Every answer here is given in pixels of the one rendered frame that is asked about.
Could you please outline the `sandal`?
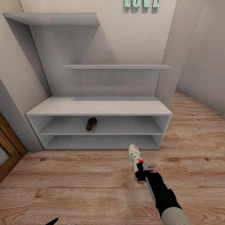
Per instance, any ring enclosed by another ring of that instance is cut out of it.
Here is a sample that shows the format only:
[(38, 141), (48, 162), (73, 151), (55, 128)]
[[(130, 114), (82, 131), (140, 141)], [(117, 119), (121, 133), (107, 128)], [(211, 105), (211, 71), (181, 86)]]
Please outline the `sandal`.
[(96, 123), (97, 123), (97, 119), (96, 119), (95, 117), (89, 119), (89, 120), (87, 121), (86, 130), (87, 130), (87, 131), (90, 131), (90, 130), (92, 129), (92, 126), (93, 126), (93, 125), (96, 125)]

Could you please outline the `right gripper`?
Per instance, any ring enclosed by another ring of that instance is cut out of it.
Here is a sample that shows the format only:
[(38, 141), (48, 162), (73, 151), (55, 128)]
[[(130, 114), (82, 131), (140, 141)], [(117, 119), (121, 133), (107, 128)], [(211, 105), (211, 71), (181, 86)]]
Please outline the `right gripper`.
[[(149, 170), (149, 171), (152, 171), (152, 170)], [(136, 175), (136, 178), (138, 179), (138, 181), (142, 181), (142, 180), (145, 181), (145, 174), (149, 171), (137, 171), (137, 172), (135, 172), (135, 175)]]

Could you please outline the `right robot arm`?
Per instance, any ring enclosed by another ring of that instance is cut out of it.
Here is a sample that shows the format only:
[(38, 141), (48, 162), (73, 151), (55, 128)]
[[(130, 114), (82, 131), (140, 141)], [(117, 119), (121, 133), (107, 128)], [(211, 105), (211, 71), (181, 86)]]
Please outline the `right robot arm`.
[(177, 203), (173, 191), (163, 183), (159, 172), (148, 169), (155, 168), (155, 165), (152, 162), (145, 162), (142, 164), (143, 171), (137, 171), (135, 175), (138, 181), (144, 180), (147, 183), (152, 200), (159, 209), (163, 225), (192, 225)]

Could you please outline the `gym shoe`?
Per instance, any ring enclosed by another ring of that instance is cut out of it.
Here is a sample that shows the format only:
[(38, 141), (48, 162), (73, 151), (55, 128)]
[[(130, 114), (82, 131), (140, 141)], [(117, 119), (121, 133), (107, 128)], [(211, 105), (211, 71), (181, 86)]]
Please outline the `gym shoe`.
[(136, 145), (131, 144), (129, 146), (128, 152), (129, 152), (129, 156), (132, 159), (132, 162), (133, 162), (133, 165), (134, 165), (134, 177), (135, 177), (135, 180), (139, 184), (144, 184), (145, 181), (144, 180), (138, 181), (138, 178), (136, 178), (136, 175), (135, 175), (135, 172), (143, 171), (142, 164), (144, 163), (144, 161), (142, 159), (140, 151), (139, 151), (139, 149), (138, 149), (138, 147)]

